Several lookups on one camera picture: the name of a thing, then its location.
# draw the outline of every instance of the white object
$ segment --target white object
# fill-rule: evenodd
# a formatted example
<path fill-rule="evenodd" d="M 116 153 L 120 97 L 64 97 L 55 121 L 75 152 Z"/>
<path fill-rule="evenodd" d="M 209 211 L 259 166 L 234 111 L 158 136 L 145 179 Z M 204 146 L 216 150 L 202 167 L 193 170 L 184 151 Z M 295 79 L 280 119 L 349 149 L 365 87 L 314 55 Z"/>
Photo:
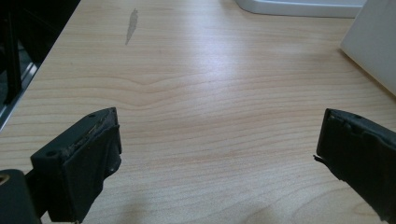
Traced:
<path fill-rule="evenodd" d="M 341 49 L 396 94 L 396 0 L 368 0 Z"/>
<path fill-rule="evenodd" d="M 366 0 L 235 0 L 242 9 L 259 14 L 355 18 Z"/>

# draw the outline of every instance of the smudge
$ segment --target smudge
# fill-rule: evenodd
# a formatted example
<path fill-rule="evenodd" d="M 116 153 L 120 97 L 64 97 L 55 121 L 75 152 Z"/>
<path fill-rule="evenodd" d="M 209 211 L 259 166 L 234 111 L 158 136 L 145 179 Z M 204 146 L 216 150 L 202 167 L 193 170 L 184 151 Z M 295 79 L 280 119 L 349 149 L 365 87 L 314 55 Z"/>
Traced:
<path fill-rule="evenodd" d="M 129 40 L 131 39 L 132 34 L 136 29 L 136 25 L 137 25 L 137 10 L 135 8 L 134 11 L 131 13 L 131 18 L 129 19 L 129 27 L 128 27 L 128 33 L 126 34 L 125 45 L 128 45 Z"/>

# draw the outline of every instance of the light wood tabletop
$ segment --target light wood tabletop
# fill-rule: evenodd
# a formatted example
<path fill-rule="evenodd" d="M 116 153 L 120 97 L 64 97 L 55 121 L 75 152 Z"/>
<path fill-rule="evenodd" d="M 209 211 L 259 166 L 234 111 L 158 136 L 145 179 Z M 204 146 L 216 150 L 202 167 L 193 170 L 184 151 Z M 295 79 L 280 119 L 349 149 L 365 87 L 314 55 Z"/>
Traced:
<path fill-rule="evenodd" d="M 82 0 L 0 133 L 0 169 L 28 172 L 51 139 L 115 106 L 122 164 L 84 223 L 379 223 L 313 160 L 328 107 L 396 130 L 396 98 L 339 48 L 352 22 Z"/>

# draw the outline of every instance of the table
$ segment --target table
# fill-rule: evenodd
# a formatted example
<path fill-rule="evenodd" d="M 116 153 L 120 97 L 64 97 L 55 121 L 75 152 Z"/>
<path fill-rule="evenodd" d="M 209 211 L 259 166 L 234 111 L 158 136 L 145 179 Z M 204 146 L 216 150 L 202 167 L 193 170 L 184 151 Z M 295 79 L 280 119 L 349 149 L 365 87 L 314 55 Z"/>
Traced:
<path fill-rule="evenodd" d="M 312 158 L 327 107 L 396 130 L 396 98 L 339 49 L 352 22 L 82 0 L 0 133 L 0 169 L 29 171 L 35 151 L 115 106 L 122 165 L 84 223 L 379 223 Z"/>

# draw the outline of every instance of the wooden table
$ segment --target wooden table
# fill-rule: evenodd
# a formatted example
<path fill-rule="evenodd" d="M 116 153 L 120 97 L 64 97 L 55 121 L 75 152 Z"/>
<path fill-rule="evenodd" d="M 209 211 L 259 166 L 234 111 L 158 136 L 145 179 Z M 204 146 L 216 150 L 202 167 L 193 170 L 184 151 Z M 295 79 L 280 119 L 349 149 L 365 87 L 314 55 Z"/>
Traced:
<path fill-rule="evenodd" d="M 339 49 L 352 22 L 82 0 L 0 133 L 0 169 L 29 171 L 52 138 L 115 106 L 122 165 L 84 223 L 379 223 L 312 158 L 327 107 L 396 130 L 396 98 Z"/>

